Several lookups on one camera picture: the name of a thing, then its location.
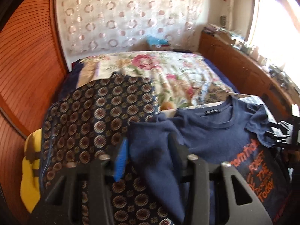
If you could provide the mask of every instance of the window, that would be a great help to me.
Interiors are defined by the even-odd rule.
[[[248,41],[300,87],[300,34],[280,3],[255,0]]]

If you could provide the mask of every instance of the wooden furniture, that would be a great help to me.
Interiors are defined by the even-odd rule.
[[[276,120],[291,117],[291,105],[300,104],[299,97],[286,92],[279,83],[249,56],[214,36],[202,32],[199,52],[212,61],[237,87],[240,93],[257,95],[268,106]]]
[[[17,1],[8,21],[0,16],[0,183],[9,209],[26,224],[29,213],[20,198],[24,141],[42,127],[67,68],[54,0]]]

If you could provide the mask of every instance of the blue cloth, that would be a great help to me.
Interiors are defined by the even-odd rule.
[[[216,75],[218,75],[223,83],[231,87],[235,93],[240,93],[234,84],[210,60],[204,58],[204,61],[216,73]]]
[[[147,43],[149,46],[152,45],[167,45],[168,41],[165,39],[158,39],[154,36],[147,36]]]
[[[79,74],[83,68],[83,64],[80,63],[80,60],[81,59],[73,63],[73,69],[69,72],[62,85],[62,89],[58,95],[58,101],[65,98],[70,92],[76,90]]]
[[[229,97],[214,107],[178,109],[173,118],[160,113],[153,122],[131,123],[129,154],[152,193],[180,222],[187,194],[182,194],[184,189],[175,178],[177,170],[167,147],[170,132],[177,134],[190,153],[209,163],[230,161],[274,218],[288,196],[288,182],[269,150],[274,142],[265,136],[268,130],[263,105]]]

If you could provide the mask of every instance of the navy blue cloth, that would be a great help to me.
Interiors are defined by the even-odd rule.
[[[235,93],[240,93],[234,84],[210,60],[204,58],[204,61],[216,73],[216,75],[218,75],[223,83],[231,87]]]
[[[129,154],[148,187],[180,222],[184,218],[186,195],[175,178],[177,170],[167,147],[170,132],[177,134],[179,143],[186,145],[190,153],[209,163],[230,161],[274,218],[289,188],[269,151],[274,142],[265,132],[270,130],[263,105],[229,97],[214,107],[178,109],[173,118],[160,113],[153,122],[131,123]]]
[[[81,59],[73,63],[73,69],[69,72],[62,85],[62,89],[58,95],[58,101],[65,98],[70,92],[76,90],[79,74],[83,68],[83,64],[80,63],[80,60]]]

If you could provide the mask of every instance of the white wall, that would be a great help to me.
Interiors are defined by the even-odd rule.
[[[220,26],[220,17],[222,16],[223,0],[209,0],[208,24]]]
[[[235,0],[233,12],[233,30],[246,36],[252,13],[252,0]]]

